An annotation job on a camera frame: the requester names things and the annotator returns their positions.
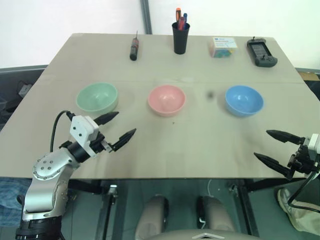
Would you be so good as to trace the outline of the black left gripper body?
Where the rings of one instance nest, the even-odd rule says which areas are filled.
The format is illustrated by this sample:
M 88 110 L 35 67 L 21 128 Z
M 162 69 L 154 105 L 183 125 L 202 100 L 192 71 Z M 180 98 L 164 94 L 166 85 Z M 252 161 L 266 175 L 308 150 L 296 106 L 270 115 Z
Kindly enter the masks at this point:
M 113 151 L 112 146 L 105 140 L 105 136 L 102 133 L 98 133 L 97 138 L 90 142 L 90 148 L 95 154 L 107 151 L 108 153 Z

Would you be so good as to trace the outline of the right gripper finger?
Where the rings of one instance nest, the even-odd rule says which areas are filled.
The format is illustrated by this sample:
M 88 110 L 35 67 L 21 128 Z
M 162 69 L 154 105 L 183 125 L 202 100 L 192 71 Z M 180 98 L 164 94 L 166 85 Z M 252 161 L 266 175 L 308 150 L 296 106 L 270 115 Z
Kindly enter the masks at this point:
M 266 133 L 268 135 L 270 135 L 272 138 L 274 138 L 282 143 L 290 142 L 295 145 L 301 145 L 305 142 L 304 137 L 299 137 L 299 136 L 296 136 L 294 134 L 291 134 L 291 133 L 285 132 L 285 131 L 272 129 L 272 130 L 266 130 Z
M 280 173 L 281 175 L 283 175 L 287 180 L 292 180 L 293 179 L 293 175 L 294 175 L 294 172 L 281 165 L 277 160 L 269 157 L 269 156 L 266 156 L 266 155 L 263 155 L 263 154 L 260 154 L 260 153 L 256 153 L 254 152 L 253 153 L 262 163 L 264 163 L 267 167 L 271 168 L 272 170 Z

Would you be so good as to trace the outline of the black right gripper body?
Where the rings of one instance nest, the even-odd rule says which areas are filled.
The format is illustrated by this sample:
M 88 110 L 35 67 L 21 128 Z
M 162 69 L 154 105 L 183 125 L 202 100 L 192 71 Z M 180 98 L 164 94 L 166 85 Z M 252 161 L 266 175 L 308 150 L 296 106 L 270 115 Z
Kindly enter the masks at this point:
M 316 152 L 309 149 L 306 144 L 301 144 L 295 154 L 292 154 L 287 166 L 289 174 L 287 179 L 292 179 L 295 172 L 309 175 L 316 171 Z

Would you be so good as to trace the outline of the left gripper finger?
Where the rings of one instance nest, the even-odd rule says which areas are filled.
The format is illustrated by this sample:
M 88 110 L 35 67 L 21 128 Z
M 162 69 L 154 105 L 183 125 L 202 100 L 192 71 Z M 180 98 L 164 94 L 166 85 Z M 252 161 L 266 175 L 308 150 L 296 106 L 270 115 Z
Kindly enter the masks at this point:
M 119 140 L 111 146 L 112 150 L 113 150 L 114 152 L 116 152 L 117 150 L 119 150 L 120 148 L 122 148 L 124 145 L 126 145 L 126 144 L 129 142 L 129 140 L 133 137 L 133 135 L 135 134 L 136 130 L 137 130 L 137 129 L 134 128 L 134 129 L 126 132 L 125 134 L 123 134 L 123 135 L 119 138 Z
M 119 114 L 118 111 L 111 111 L 108 113 L 105 113 L 103 115 L 100 115 L 99 117 L 94 119 L 94 122 L 100 126 L 105 125 L 106 123 L 110 122 L 113 118 L 115 118 Z

